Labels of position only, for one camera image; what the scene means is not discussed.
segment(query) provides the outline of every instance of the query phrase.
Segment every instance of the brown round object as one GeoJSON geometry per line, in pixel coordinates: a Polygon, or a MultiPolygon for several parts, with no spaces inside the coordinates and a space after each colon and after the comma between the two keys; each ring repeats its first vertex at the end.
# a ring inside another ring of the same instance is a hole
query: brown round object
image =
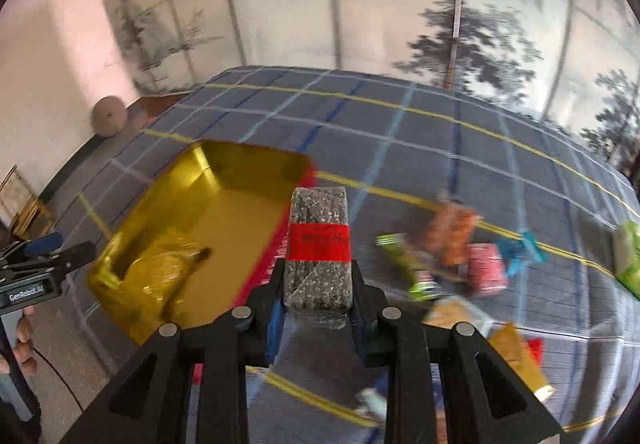
{"type": "Polygon", "coordinates": [[[127,107],[115,95],[102,97],[91,110],[91,124],[96,135],[112,137],[127,122],[127,107]]]}

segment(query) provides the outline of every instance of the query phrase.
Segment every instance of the pink snack package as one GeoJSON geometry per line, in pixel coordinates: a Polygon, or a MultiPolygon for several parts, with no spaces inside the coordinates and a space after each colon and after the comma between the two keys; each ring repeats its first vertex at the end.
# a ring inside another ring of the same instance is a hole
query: pink snack package
{"type": "Polygon", "coordinates": [[[466,281],[476,293],[497,294],[509,280],[504,272],[500,250],[495,243],[471,243],[466,281]]]}

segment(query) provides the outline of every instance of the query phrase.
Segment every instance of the black cable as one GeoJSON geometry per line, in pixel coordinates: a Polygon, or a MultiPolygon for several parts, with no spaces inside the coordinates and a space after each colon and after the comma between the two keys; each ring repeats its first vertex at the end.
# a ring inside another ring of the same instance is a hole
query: black cable
{"type": "Polygon", "coordinates": [[[76,394],[74,394],[74,391],[71,389],[71,387],[67,384],[66,380],[63,379],[63,377],[60,375],[60,372],[58,370],[56,370],[56,367],[53,366],[53,364],[51,364],[49,362],[49,360],[43,356],[37,348],[33,347],[33,351],[38,354],[40,356],[40,358],[47,364],[49,364],[49,367],[56,373],[56,375],[60,378],[60,380],[63,382],[63,384],[66,386],[66,388],[68,389],[69,393],[71,394],[71,397],[74,398],[74,400],[76,401],[76,404],[78,405],[78,408],[80,408],[80,412],[82,413],[84,411],[84,409],[82,408],[82,404],[80,404],[80,401],[78,400],[78,397],[76,397],[76,394]]]}

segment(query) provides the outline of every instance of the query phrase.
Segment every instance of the human hand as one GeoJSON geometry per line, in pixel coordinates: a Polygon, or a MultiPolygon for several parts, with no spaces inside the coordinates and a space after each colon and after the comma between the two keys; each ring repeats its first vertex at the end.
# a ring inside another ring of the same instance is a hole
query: human hand
{"type": "MultiPolygon", "coordinates": [[[[33,312],[33,305],[22,309],[22,318],[18,321],[18,325],[15,329],[15,335],[18,339],[18,343],[14,348],[14,356],[16,361],[20,363],[20,367],[22,368],[25,376],[32,376],[38,370],[36,360],[33,359],[33,350],[31,347],[31,332],[33,332],[33,327],[27,317],[32,315],[33,312]]],[[[8,373],[9,363],[6,362],[4,357],[0,356],[0,375],[8,373]]]]}

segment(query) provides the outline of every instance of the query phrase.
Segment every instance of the red label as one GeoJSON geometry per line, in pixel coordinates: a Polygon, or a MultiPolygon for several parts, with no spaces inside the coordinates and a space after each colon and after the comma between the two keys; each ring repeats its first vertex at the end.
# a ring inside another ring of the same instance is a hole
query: red label
{"type": "Polygon", "coordinates": [[[289,226],[290,261],[351,261],[348,225],[292,223],[289,226]]]}

